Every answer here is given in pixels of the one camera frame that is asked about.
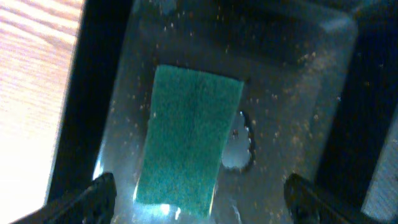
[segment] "wooden table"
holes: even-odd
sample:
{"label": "wooden table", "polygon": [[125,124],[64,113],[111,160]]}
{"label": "wooden table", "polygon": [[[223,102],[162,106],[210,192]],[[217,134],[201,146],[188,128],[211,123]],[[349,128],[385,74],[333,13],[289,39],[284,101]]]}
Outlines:
{"label": "wooden table", "polygon": [[0,0],[0,223],[45,200],[84,0]]}

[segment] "wooden surface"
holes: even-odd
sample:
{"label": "wooden surface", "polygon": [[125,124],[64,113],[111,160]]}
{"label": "wooden surface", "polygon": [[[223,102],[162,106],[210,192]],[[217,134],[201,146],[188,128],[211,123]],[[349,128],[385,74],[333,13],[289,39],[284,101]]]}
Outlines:
{"label": "wooden surface", "polygon": [[0,223],[45,200],[84,0],[0,0]]}

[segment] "dark blurry object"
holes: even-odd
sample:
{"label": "dark blurry object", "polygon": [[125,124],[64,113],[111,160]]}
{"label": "dark blurry object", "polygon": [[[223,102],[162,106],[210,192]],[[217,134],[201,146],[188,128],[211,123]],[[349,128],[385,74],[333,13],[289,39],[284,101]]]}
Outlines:
{"label": "dark blurry object", "polygon": [[66,193],[15,223],[110,223],[115,198],[113,174],[105,173],[87,189]]}
{"label": "dark blurry object", "polygon": [[297,174],[286,180],[284,196],[295,224],[378,223]]}

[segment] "green sponge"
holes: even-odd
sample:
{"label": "green sponge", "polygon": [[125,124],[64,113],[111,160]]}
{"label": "green sponge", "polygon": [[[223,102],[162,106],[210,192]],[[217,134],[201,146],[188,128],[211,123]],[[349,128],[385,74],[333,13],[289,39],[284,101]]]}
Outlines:
{"label": "green sponge", "polygon": [[221,153],[243,82],[168,65],[155,73],[136,202],[211,212]]}

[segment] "green felt piece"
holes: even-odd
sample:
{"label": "green felt piece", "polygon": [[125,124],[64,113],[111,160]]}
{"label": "green felt piece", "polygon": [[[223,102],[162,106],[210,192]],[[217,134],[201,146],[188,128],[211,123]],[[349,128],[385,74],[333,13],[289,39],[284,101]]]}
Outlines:
{"label": "green felt piece", "polygon": [[155,73],[136,202],[210,214],[221,153],[243,82],[160,65]]}

